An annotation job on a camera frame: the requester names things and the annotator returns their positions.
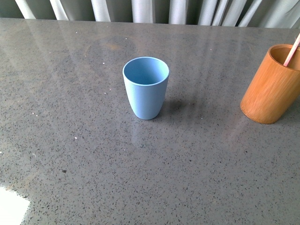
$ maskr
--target quartz countertop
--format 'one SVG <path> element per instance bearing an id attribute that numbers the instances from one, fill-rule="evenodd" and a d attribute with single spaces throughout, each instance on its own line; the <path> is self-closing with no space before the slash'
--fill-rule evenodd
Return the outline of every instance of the quartz countertop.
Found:
<path id="1" fill-rule="evenodd" d="M 240 101 L 269 47 L 299 30 L 0 19 L 0 186 L 22 224 L 297 224 L 300 98 L 274 124 Z M 170 68 L 137 118 L 123 81 Z"/>

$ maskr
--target gray countertop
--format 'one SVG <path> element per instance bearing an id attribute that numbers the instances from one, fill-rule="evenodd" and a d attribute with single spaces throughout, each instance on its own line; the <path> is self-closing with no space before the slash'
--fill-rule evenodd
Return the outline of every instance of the gray countertop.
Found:
<path id="1" fill-rule="evenodd" d="M 0 19 L 0 186 L 23 224 L 298 224 L 300 98 L 275 124 L 240 101 L 299 30 Z M 153 120 L 122 68 L 170 67 Z"/>

